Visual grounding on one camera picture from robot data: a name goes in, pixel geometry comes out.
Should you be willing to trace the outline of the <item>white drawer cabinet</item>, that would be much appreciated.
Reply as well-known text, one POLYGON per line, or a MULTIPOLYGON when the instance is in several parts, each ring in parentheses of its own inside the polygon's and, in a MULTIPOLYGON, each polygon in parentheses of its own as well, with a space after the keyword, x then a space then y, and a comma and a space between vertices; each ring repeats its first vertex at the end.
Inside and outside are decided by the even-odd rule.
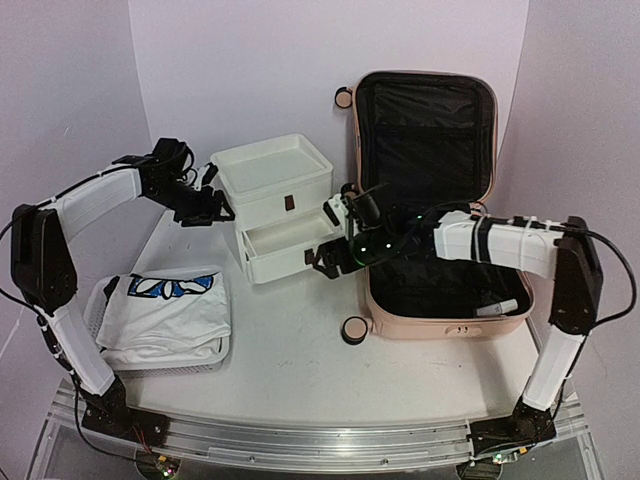
POLYGON ((218 151, 210 161, 235 213, 223 236, 249 283, 309 269, 318 246, 342 236, 323 210, 334 196, 333 165, 304 135, 218 151))

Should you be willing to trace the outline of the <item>pink hard-shell suitcase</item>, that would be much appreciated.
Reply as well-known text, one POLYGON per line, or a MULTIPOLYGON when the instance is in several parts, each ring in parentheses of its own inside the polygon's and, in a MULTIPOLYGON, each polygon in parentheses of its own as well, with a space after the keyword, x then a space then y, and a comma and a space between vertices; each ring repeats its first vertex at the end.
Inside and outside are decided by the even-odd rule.
MULTIPOLYGON (((340 88, 334 101, 352 110, 355 126, 358 179, 341 194, 371 193, 393 232, 437 205, 472 208, 490 191, 497 107, 486 82, 380 71, 340 88)), ((498 337, 515 330, 534 302, 525 277, 504 267, 410 254, 363 270, 370 328, 389 339, 498 337), (475 316, 479 307, 512 298, 516 311, 475 316)))

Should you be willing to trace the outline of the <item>white tube bottle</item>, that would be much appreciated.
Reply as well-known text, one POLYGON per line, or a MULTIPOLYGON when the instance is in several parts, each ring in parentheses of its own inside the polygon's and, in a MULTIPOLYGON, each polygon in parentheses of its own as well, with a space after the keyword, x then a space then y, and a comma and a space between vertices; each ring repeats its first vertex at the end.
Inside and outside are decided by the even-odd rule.
POLYGON ((503 300, 497 303, 479 307, 475 310, 476 317, 504 316, 516 311, 519 307, 515 298, 503 300))

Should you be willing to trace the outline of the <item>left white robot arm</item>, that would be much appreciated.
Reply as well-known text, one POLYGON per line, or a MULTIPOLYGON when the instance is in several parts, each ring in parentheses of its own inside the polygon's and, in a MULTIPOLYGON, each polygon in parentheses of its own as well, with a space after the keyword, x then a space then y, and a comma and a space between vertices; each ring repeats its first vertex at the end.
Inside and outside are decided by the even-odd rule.
POLYGON ((213 185, 218 167, 209 162, 195 169, 194 159, 185 142, 161 138, 149 154, 121 157, 46 200, 17 206, 1 230, 10 238, 10 274, 21 293, 2 296, 35 313, 52 356, 84 393, 105 396, 115 373, 85 327, 69 244, 101 217, 139 198, 172 211, 183 228, 234 220, 225 194, 213 185))

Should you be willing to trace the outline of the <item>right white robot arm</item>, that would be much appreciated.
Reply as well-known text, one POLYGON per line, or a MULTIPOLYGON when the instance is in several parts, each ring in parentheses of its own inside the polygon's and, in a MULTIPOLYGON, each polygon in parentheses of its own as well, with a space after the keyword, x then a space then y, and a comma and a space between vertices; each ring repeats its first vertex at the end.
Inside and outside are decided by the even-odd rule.
POLYGON ((629 315, 638 300, 637 281, 625 256, 578 217, 564 222, 527 216, 499 218, 447 202, 409 217, 399 232, 393 232, 345 201, 330 199, 323 209, 339 236, 314 249, 310 264, 330 279, 398 256, 420 254, 553 280, 549 337, 521 395, 524 405, 503 423, 504 435, 514 443, 524 443, 540 430, 540 411, 551 407, 591 332, 629 315), (598 316, 603 272, 597 243, 618 258, 631 290, 628 306, 604 318, 598 316))

